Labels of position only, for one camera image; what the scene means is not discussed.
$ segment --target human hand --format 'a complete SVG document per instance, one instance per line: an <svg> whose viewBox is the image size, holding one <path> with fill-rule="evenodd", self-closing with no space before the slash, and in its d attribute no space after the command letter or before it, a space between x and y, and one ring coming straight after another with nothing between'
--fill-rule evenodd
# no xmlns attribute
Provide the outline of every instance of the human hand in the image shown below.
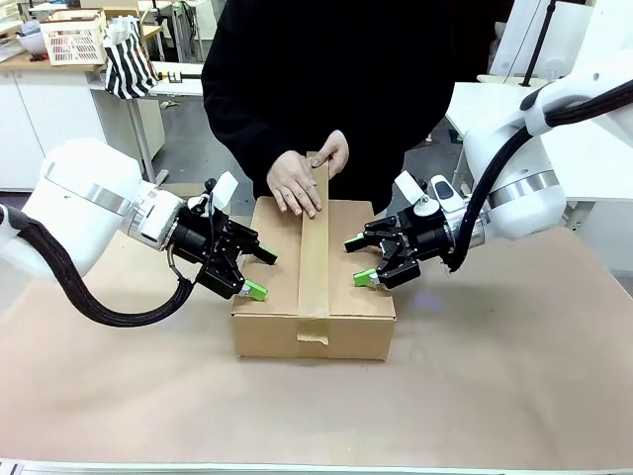
<svg viewBox="0 0 633 475"><path fill-rule="evenodd" d="M295 151L282 153L275 160L266 175L266 183L282 213L290 207L299 216L303 208L313 218L321 209L320 197L315 187L317 183L310 164Z"/></svg>
<svg viewBox="0 0 633 475"><path fill-rule="evenodd" d="M313 158L313 168L318 168L329 159L329 179L343 171L349 158L349 145L341 131L332 132L325 144Z"/></svg>

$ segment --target person's right hand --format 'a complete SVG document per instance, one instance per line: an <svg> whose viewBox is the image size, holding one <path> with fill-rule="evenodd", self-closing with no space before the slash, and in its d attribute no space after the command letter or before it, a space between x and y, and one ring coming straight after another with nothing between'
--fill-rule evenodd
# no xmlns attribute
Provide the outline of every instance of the person's right hand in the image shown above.
<svg viewBox="0 0 633 475"><path fill-rule="evenodd" d="M321 209L310 162L295 151L289 150L275 160L266 183L282 213L290 208L299 216L303 208L313 218Z"/></svg>

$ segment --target person's left hand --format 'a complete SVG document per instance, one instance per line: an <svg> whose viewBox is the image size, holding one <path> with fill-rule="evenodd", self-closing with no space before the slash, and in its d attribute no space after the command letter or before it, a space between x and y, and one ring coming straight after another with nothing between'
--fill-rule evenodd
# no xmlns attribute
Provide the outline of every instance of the person's left hand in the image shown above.
<svg viewBox="0 0 633 475"><path fill-rule="evenodd" d="M313 158L313 168L318 168L329 159L329 179L340 173L349 158L349 145L341 131L332 132L323 147Z"/></svg>

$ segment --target cabinet door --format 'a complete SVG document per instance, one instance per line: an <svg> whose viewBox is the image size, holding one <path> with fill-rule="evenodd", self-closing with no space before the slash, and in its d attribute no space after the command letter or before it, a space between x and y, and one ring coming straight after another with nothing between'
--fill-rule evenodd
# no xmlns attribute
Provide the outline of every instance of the cabinet door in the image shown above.
<svg viewBox="0 0 633 475"><path fill-rule="evenodd" d="M0 72L0 104L0 190L33 190L44 153L11 72Z"/></svg>
<svg viewBox="0 0 633 475"><path fill-rule="evenodd" d="M44 153L72 139L106 141L85 73L18 71L15 76Z"/></svg>

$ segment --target sleeve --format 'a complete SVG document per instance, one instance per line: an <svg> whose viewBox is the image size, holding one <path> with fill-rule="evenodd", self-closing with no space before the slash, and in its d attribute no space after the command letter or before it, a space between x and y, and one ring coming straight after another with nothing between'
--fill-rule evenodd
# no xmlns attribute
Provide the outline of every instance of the sleeve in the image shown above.
<svg viewBox="0 0 633 475"><path fill-rule="evenodd" d="M257 85L264 82L273 47L273 0L228 0L203 68L205 111L216 138L260 186L273 162L294 147L257 113Z"/></svg>

